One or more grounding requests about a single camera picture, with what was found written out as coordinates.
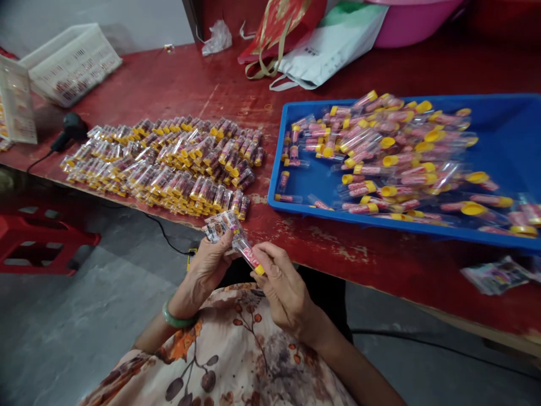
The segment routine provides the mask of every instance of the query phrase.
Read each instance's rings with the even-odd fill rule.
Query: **blue plastic tray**
[[[457,96],[419,96],[404,98],[430,100],[434,108],[453,112],[470,107],[472,113],[471,131],[479,134],[479,142],[468,149],[467,161],[473,170],[485,171],[506,192],[529,191],[541,202],[541,96],[537,94],[498,94],[498,95],[457,95]],[[291,129],[291,123],[314,113],[321,116],[321,109],[328,105],[351,105],[355,100],[324,100],[287,103],[283,106],[280,137],[269,186],[269,205],[278,211],[300,213],[303,215],[357,223],[361,227],[385,227],[430,235],[435,240],[462,240],[519,248],[524,253],[541,253],[541,238],[490,234],[467,228],[450,228],[417,224],[397,220],[373,218],[365,215],[341,211],[328,211],[308,206],[307,196],[314,193],[327,204],[338,200],[334,195],[336,186],[341,183],[342,173],[331,174],[331,162],[316,159],[313,154],[300,152],[302,160],[309,160],[310,168],[288,168],[290,178],[287,195],[302,195],[304,204],[296,205],[274,200],[274,194],[283,164],[280,160],[283,138]]]

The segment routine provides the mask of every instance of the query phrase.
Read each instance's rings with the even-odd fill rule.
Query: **white plastic bag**
[[[318,24],[308,43],[285,55],[283,75],[269,86],[283,91],[295,86],[313,90],[344,66],[370,51],[388,6],[340,2]],[[277,84],[289,78],[292,82]]]
[[[205,41],[203,45],[203,56],[215,54],[217,52],[227,49],[232,44],[231,32],[224,20],[218,20],[212,28],[210,28],[212,37]]]

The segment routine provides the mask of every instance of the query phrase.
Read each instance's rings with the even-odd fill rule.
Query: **red plastic stool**
[[[69,261],[77,250],[82,245],[96,246],[100,240],[99,234],[35,213],[0,215],[0,272],[73,276],[77,270],[69,268]],[[60,248],[50,246],[59,244]],[[6,263],[14,259],[28,265]]]

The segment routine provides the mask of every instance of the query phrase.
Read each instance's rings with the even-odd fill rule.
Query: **worn table surface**
[[[203,58],[200,46],[177,47],[127,55],[124,64],[73,110],[90,126],[131,125],[192,114],[205,119],[233,119],[266,134],[266,163],[247,193],[252,206],[244,226],[253,242],[284,247],[294,262],[396,295],[423,306],[532,342],[541,343],[541,288],[512,289],[502,297],[481,295],[460,273],[465,265],[501,257],[504,250],[456,241],[433,242],[424,236],[278,213],[267,205],[269,177],[276,153],[282,106],[287,102],[359,97],[372,89],[401,96],[541,92],[541,54],[515,47],[456,38],[443,32],[419,45],[372,50],[344,68],[320,89],[270,92],[270,80],[248,81],[236,57],[247,45],[235,38],[233,48]],[[0,163],[25,170],[44,156],[66,111],[38,104],[39,145],[19,144],[0,154]],[[74,152],[74,145],[69,151]],[[64,183],[54,154],[32,173]],[[165,219],[199,227],[202,220],[174,216],[118,196]]]

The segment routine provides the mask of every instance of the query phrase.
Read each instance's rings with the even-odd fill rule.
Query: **red bag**
[[[326,6],[327,0],[269,0],[254,40],[238,57],[240,64],[249,63],[247,76],[252,66],[260,64],[261,71],[248,78],[275,76],[284,53],[308,41]],[[273,58],[267,66],[266,58]]]

